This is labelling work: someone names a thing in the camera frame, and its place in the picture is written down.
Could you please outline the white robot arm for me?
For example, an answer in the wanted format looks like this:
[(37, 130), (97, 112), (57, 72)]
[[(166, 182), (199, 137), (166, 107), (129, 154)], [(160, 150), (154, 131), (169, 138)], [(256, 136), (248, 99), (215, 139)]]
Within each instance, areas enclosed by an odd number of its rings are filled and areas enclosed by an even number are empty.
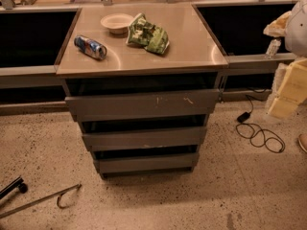
[(273, 20), (263, 34), (283, 36), (285, 48), (298, 56), (285, 68), (268, 109), (268, 114), (274, 118), (287, 118), (307, 99), (307, 0), (299, 0), (290, 11)]

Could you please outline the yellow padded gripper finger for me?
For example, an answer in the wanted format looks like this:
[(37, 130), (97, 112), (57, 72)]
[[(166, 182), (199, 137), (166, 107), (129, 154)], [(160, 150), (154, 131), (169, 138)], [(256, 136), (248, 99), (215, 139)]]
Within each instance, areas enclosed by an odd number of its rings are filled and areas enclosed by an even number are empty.
[(307, 59), (300, 58), (275, 71), (272, 93), (267, 100), (268, 114), (277, 119), (289, 117), (307, 99)]
[(286, 25), (289, 17), (291, 16), (291, 12), (287, 11), (281, 14), (278, 18), (273, 20), (272, 23), (268, 24), (263, 30), (264, 35), (268, 35), (271, 37), (282, 37), (285, 35)]

